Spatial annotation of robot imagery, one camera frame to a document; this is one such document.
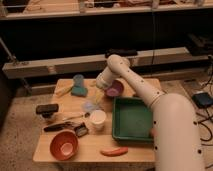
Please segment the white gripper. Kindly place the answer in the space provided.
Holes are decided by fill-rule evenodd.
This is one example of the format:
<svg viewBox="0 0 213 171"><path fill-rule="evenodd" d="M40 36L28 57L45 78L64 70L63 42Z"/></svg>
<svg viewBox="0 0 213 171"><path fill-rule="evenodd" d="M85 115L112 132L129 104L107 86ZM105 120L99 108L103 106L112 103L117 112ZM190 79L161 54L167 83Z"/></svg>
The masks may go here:
<svg viewBox="0 0 213 171"><path fill-rule="evenodd" d="M96 86L99 88L95 93L95 103L99 104L104 96L104 91L108 89L115 80L114 74L109 68L105 68L96 78Z"/></svg>

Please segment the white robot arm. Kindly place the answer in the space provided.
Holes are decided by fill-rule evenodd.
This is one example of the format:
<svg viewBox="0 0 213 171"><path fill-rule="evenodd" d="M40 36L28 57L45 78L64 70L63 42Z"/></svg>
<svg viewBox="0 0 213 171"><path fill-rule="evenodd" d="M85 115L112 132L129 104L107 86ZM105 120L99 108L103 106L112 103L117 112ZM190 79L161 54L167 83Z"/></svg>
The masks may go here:
<svg viewBox="0 0 213 171"><path fill-rule="evenodd" d="M166 93L130 69L128 59L107 58L96 86L106 90L122 77L153 113L155 171L205 171L196 111L183 95Z"/></svg>

